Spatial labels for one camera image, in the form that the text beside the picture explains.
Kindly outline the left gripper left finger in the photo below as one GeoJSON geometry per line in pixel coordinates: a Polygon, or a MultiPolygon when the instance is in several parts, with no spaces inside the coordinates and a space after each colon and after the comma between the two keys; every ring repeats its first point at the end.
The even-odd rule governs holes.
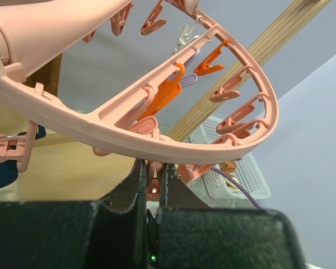
{"type": "Polygon", "coordinates": [[[147,267],[147,169],[135,160],[129,174],[99,198],[108,209],[103,236],[111,268],[147,267]]]}

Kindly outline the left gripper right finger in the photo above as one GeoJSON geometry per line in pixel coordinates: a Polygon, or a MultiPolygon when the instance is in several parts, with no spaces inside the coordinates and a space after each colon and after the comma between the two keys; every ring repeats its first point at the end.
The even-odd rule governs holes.
{"type": "Polygon", "coordinates": [[[213,210],[180,179],[173,165],[162,172],[158,212],[158,267],[211,268],[213,210]]]}

